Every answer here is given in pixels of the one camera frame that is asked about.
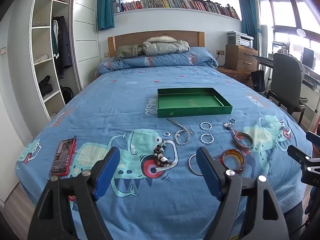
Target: bed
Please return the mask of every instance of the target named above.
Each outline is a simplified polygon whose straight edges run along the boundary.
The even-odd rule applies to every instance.
[[[100,73],[106,73],[73,98],[21,153],[16,173],[30,200],[36,204],[39,199],[59,142],[76,135],[77,151],[68,177],[90,169],[111,146],[121,151],[122,161],[111,187],[97,202],[115,240],[128,236],[139,240],[203,239],[219,202],[210,195],[204,179],[190,171],[188,159],[200,146],[206,146],[214,158],[219,158],[224,150],[235,148],[234,133],[244,131],[253,137],[255,147],[243,152],[247,164],[241,176],[265,175],[284,213],[300,203],[306,185],[300,182],[300,166],[286,149],[294,145],[311,156],[312,144],[285,111],[215,70],[215,59],[202,48],[204,33],[157,31],[110,37],[110,55],[121,45],[161,35],[183,39],[193,48],[185,55],[172,55],[173,61],[143,57],[140,67],[124,64],[119,69],[101,63]],[[169,63],[155,66],[159,62]],[[157,89],[174,87],[213,87],[233,106],[232,113],[174,117],[194,132],[187,145],[179,146],[173,136],[180,127],[158,118],[156,110]],[[236,122],[232,130],[226,130],[223,123],[231,118]],[[200,128],[202,122],[212,124],[214,142],[209,145],[200,141],[206,133]],[[167,131],[171,135],[164,137]],[[167,146],[165,156],[174,163],[165,169],[155,166],[153,160],[153,149],[162,141]],[[86,239],[76,199],[71,198],[70,205],[78,237]],[[231,236],[240,230],[244,208],[242,199]]]

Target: chair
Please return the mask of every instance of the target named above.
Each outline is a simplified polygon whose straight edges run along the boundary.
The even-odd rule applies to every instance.
[[[305,106],[300,101],[301,84],[305,74],[302,64],[289,54],[276,53],[273,58],[271,88],[267,94],[287,108],[289,115],[299,112],[301,124]]]

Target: power cord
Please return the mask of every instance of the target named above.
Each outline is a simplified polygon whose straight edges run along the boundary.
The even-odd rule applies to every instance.
[[[294,232],[290,233],[289,236],[292,236],[294,233],[298,232],[301,228],[303,228],[305,225],[307,224],[307,222],[305,222],[301,227],[299,227],[297,230],[295,230]]]

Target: black bag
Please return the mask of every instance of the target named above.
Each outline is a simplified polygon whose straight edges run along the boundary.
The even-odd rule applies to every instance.
[[[52,89],[52,85],[48,84],[50,80],[50,76],[47,75],[43,80],[40,81],[39,83],[39,89],[40,89],[40,93],[41,96],[44,97],[46,94],[50,93],[53,91]]]
[[[69,87],[63,87],[63,86],[60,86],[60,89],[62,92],[64,103],[65,104],[69,103],[71,101],[71,99],[73,98],[72,89]]]
[[[263,92],[266,90],[266,86],[264,83],[264,71],[257,70],[251,72],[251,78],[253,83],[253,90],[256,92]]]

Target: black tote bag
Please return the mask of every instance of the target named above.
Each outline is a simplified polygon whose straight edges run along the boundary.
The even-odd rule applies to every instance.
[[[253,90],[256,92],[263,92],[266,90],[266,86],[264,83],[264,71],[257,70],[251,72],[251,78],[253,83]]]

